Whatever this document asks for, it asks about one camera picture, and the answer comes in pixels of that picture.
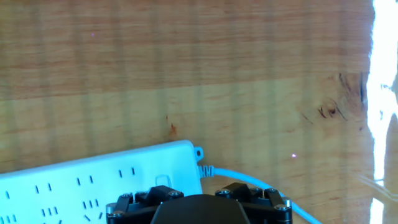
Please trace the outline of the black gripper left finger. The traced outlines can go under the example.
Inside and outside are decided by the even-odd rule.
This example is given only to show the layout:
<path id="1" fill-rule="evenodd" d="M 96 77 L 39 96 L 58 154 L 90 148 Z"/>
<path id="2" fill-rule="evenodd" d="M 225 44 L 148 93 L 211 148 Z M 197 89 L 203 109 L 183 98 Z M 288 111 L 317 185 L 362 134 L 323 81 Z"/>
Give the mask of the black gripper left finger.
<path id="1" fill-rule="evenodd" d="M 151 187 L 148 191 L 122 194 L 111 212 L 106 213 L 107 224 L 150 224 L 164 202 L 184 197 L 184 193 L 165 185 Z"/>

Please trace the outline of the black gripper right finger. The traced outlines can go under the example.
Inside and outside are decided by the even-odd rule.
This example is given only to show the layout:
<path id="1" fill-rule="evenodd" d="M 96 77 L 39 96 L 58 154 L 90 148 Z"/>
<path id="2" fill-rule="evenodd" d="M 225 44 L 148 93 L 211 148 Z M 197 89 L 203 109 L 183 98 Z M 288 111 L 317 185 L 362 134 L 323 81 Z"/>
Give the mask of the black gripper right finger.
<path id="1" fill-rule="evenodd" d="M 216 197 L 227 198 L 237 206 L 227 209 L 233 215 L 242 215 L 246 223 L 292 224 L 291 199 L 281 196 L 273 188 L 249 187 L 234 182 L 215 192 Z"/>

